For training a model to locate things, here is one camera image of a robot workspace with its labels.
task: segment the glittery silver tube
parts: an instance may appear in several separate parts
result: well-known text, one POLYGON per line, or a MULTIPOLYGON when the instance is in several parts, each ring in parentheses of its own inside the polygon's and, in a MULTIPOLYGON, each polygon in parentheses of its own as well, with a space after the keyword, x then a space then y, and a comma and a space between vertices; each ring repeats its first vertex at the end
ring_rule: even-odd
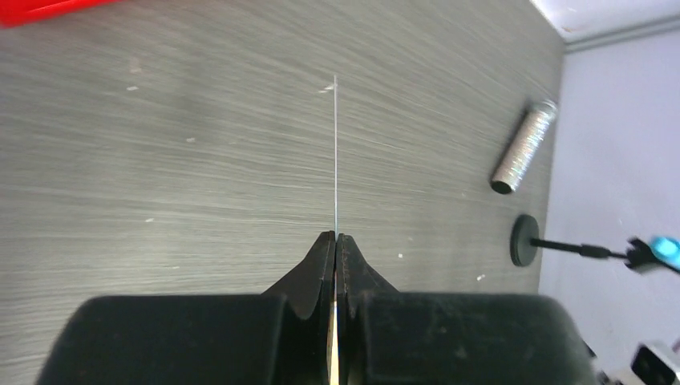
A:
POLYGON ((508 147, 491 179, 491 188, 499 194, 514 193, 527 172, 533 155, 550 124, 557 118, 557 105, 551 100, 534 103, 508 147))

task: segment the blue cap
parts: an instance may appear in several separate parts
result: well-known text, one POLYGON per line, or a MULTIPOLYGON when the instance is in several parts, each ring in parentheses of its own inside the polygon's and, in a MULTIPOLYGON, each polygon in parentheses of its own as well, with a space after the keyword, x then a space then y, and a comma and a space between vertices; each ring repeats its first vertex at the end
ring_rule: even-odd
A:
POLYGON ((671 237, 654 237, 650 247, 659 261, 680 269, 680 241, 671 237))

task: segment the red plastic tray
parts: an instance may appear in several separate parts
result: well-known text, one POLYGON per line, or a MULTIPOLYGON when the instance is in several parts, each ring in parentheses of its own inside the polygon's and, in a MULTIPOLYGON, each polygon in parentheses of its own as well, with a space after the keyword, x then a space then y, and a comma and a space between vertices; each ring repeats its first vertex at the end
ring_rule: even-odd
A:
POLYGON ((0 0, 0 23, 19 26, 115 0, 0 0))

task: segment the black round base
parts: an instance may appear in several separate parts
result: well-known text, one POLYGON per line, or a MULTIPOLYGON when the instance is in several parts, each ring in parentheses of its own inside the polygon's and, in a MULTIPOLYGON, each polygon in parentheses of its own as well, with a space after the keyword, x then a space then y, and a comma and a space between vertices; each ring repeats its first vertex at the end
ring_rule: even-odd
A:
POLYGON ((538 238, 538 222, 536 218, 522 214, 517 217, 510 235, 510 258, 515 266, 529 266, 536 257, 536 246, 531 245, 532 238, 538 238))

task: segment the white wall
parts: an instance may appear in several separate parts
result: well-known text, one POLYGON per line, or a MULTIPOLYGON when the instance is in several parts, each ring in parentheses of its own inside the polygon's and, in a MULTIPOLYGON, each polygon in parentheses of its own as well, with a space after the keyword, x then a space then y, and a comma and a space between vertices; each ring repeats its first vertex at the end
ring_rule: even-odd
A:
MULTIPOLYGON (((623 251, 680 237, 680 31, 567 55, 545 237, 623 251)), ((639 341, 680 337, 680 276, 544 251, 560 300, 606 370, 639 341)))
POLYGON ((679 0, 532 0, 567 43, 680 15, 679 0))

